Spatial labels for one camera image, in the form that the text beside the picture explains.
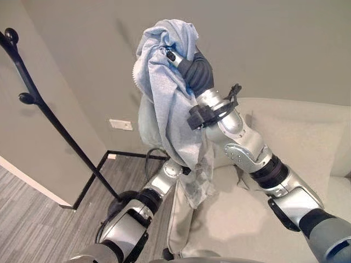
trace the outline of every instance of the light blue cloth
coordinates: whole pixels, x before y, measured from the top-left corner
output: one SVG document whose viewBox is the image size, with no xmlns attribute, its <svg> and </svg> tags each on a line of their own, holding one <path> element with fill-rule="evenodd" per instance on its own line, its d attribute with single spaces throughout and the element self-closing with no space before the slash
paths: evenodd
<svg viewBox="0 0 351 263">
<path fill-rule="evenodd" d="M 137 49 L 133 79 L 143 92 L 139 108 L 139 132 L 144 143 L 163 147 L 177 163 L 193 171 L 180 182 L 189 203 L 196 208 L 213 192 L 212 145 L 201 130 L 191 130 L 186 119 L 196 105 L 178 70 L 166 57 L 165 47 L 193 60 L 198 34 L 181 20 L 162 20 L 144 31 Z"/>
</svg>

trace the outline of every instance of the sofa cushion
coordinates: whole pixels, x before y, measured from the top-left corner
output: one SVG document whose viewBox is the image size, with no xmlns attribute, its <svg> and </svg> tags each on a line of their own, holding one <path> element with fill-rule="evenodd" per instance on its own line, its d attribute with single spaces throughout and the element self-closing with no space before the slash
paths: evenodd
<svg viewBox="0 0 351 263">
<path fill-rule="evenodd" d="M 301 122 L 343 123 L 344 132 L 337 145 L 332 176 L 346 176 L 351 172 L 351 107 L 315 102 L 239 98 L 238 111 L 243 115 L 260 112 L 264 115 Z"/>
<path fill-rule="evenodd" d="M 309 123 L 253 113 L 253 127 L 283 162 L 326 199 L 342 123 Z M 263 192 L 237 186 L 241 170 L 214 171 L 218 194 L 194 211 L 182 256 L 220 255 L 263 262 L 317 262 L 300 233 L 283 227 Z"/>
<path fill-rule="evenodd" d="M 342 122 L 304 122 L 254 111 L 252 128 L 283 163 L 326 201 L 330 171 L 344 129 Z"/>
</svg>

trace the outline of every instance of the gray carpet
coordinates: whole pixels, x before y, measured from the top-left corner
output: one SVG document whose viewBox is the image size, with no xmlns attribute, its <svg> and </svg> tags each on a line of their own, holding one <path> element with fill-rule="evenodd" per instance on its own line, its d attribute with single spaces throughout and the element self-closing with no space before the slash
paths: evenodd
<svg viewBox="0 0 351 263">
<path fill-rule="evenodd" d="M 146 183 L 144 160 L 128 156 L 107 159 L 101 173 L 117 192 L 138 191 Z M 150 160 L 150 173 L 161 163 Z M 161 257 L 172 199 L 173 193 L 156 214 L 149 228 L 149 241 L 137 262 Z M 111 201 L 111 194 L 95 179 L 76 211 L 63 209 L 0 167 L 0 261 L 64 262 L 94 242 Z"/>
</svg>

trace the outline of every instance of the baseboard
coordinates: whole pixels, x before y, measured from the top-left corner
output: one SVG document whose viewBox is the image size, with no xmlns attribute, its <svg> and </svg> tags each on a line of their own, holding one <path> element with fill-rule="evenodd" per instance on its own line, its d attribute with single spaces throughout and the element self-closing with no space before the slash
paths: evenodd
<svg viewBox="0 0 351 263">
<path fill-rule="evenodd" d="M 116 155 L 124 155 L 124 156 L 132 156 L 132 157 L 140 157 L 140 158 L 146 158 L 146 155 L 141 154 L 141 153 L 134 153 L 134 152 L 120 152 L 120 151 L 112 151 L 112 150 L 108 150 L 104 156 L 101 158 L 101 161 L 99 162 L 97 169 L 100 170 L 104 163 L 106 162 L 107 156 L 109 155 L 109 153 L 113 153 Z M 156 160 L 166 160 L 167 157 L 164 156 L 156 156 L 156 155 L 150 155 L 150 159 L 156 159 Z M 79 207 L 79 205 L 81 204 L 84 196 L 86 195 L 86 193 L 88 192 L 90 186 L 92 185 L 94 179 L 95 179 L 95 175 L 92 174 L 92 176 L 89 178 L 88 182 L 86 183 L 85 187 L 83 188 L 81 194 L 79 195 L 79 197 L 77 198 L 77 201 L 73 204 L 73 206 L 68 206 L 68 205 L 61 205 L 59 204 L 60 207 L 64 208 L 64 209 L 73 209 L 73 210 L 77 210 L 77 208 Z"/>
</svg>

